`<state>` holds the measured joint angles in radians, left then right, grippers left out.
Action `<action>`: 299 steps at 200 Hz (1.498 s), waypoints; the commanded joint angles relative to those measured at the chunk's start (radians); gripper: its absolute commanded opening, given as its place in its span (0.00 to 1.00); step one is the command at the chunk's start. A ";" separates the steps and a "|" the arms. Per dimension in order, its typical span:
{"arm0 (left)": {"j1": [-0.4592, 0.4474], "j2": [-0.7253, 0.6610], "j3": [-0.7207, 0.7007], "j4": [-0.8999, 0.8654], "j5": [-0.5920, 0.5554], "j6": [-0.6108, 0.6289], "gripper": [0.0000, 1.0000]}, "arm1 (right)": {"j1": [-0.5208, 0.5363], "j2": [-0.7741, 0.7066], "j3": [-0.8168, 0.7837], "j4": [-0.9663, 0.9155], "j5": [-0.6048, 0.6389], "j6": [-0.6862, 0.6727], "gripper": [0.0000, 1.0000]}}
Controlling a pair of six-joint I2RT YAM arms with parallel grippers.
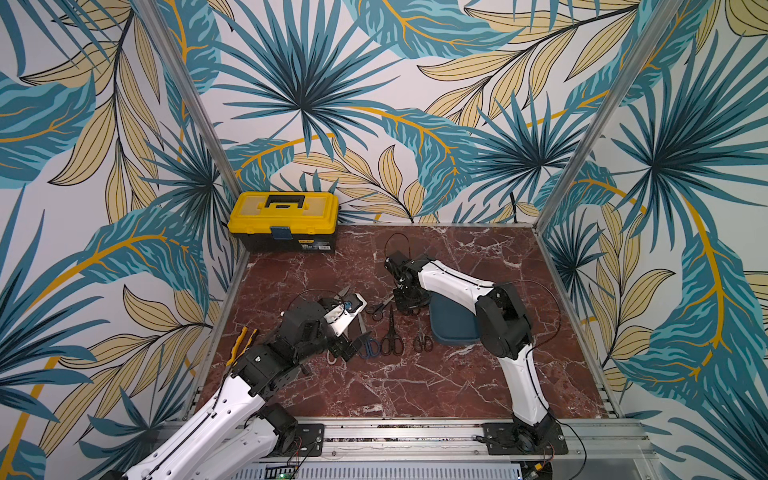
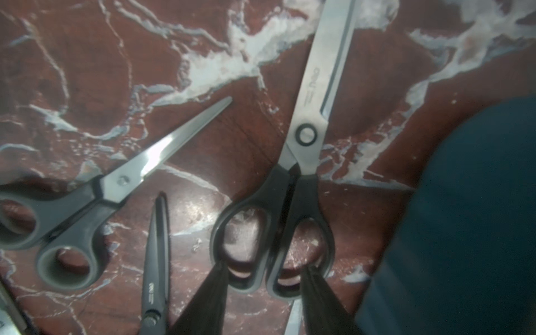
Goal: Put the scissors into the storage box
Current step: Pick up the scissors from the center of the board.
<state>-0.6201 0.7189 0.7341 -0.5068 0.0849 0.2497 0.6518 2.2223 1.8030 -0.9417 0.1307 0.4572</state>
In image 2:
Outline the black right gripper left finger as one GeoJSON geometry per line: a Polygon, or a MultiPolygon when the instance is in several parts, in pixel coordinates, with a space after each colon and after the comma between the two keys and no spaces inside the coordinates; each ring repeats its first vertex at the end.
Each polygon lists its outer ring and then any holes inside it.
{"type": "Polygon", "coordinates": [[[226,263],[216,263],[169,334],[222,334],[229,286],[226,263]]]}

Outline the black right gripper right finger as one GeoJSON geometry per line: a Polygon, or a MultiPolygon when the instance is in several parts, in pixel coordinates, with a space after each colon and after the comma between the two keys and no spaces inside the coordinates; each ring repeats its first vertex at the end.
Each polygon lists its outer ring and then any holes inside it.
{"type": "Polygon", "coordinates": [[[314,265],[301,271],[300,292],[307,334],[363,334],[314,265]]]}

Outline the small black scissors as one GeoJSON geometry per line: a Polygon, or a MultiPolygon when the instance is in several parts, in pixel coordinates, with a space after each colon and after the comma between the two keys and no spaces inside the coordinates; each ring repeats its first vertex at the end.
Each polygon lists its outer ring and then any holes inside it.
{"type": "Polygon", "coordinates": [[[140,334],[165,334],[168,328],[170,246],[167,197],[155,199],[148,229],[142,282],[140,334]]]}

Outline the large black handled scissors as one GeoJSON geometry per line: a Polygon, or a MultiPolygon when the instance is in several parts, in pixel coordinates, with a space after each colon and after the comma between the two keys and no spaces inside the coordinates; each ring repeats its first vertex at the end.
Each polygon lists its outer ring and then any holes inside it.
{"type": "Polygon", "coordinates": [[[231,219],[249,208],[265,213],[250,275],[231,274],[229,278],[230,287],[239,293],[250,294],[265,285],[268,293],[280,300],[300,297],[299,284],[283,286],[279,278],[294,232],[305,220],[317,223],[325,243],[320,273],[326,276],[332,268],[335,241],[320,210],[317,170],[355,31],[357,8],[357,1],[325,2],[278,163],[255,193],[225,208],[214,224],[210,253],[212,262],[218,263],[224,258],[224,234],[231,219]]]}

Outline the grey handled scissors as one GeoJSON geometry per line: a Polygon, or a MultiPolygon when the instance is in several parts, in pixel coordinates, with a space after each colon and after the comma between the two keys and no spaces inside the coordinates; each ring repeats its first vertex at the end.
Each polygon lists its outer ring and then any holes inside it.
{"type": "Polygon", "coordinates": [[[1,215],[1,249],[23,250],[41,244],[37,274],[57,290],[81,290],[93,285],[107,266],[107,248],[101,227],[125,204],[129,195],[160,165],[221,114],[233,99],[228,96],[202,111],[107,175],[98,175],[66,195],[46,193],[28,185],[1,186],[1,200],[26,207],[35,218],[28,234],[1,215]],[[57,259],[70,248],[81,254],[89,271],[71,272],[57,259]]]}

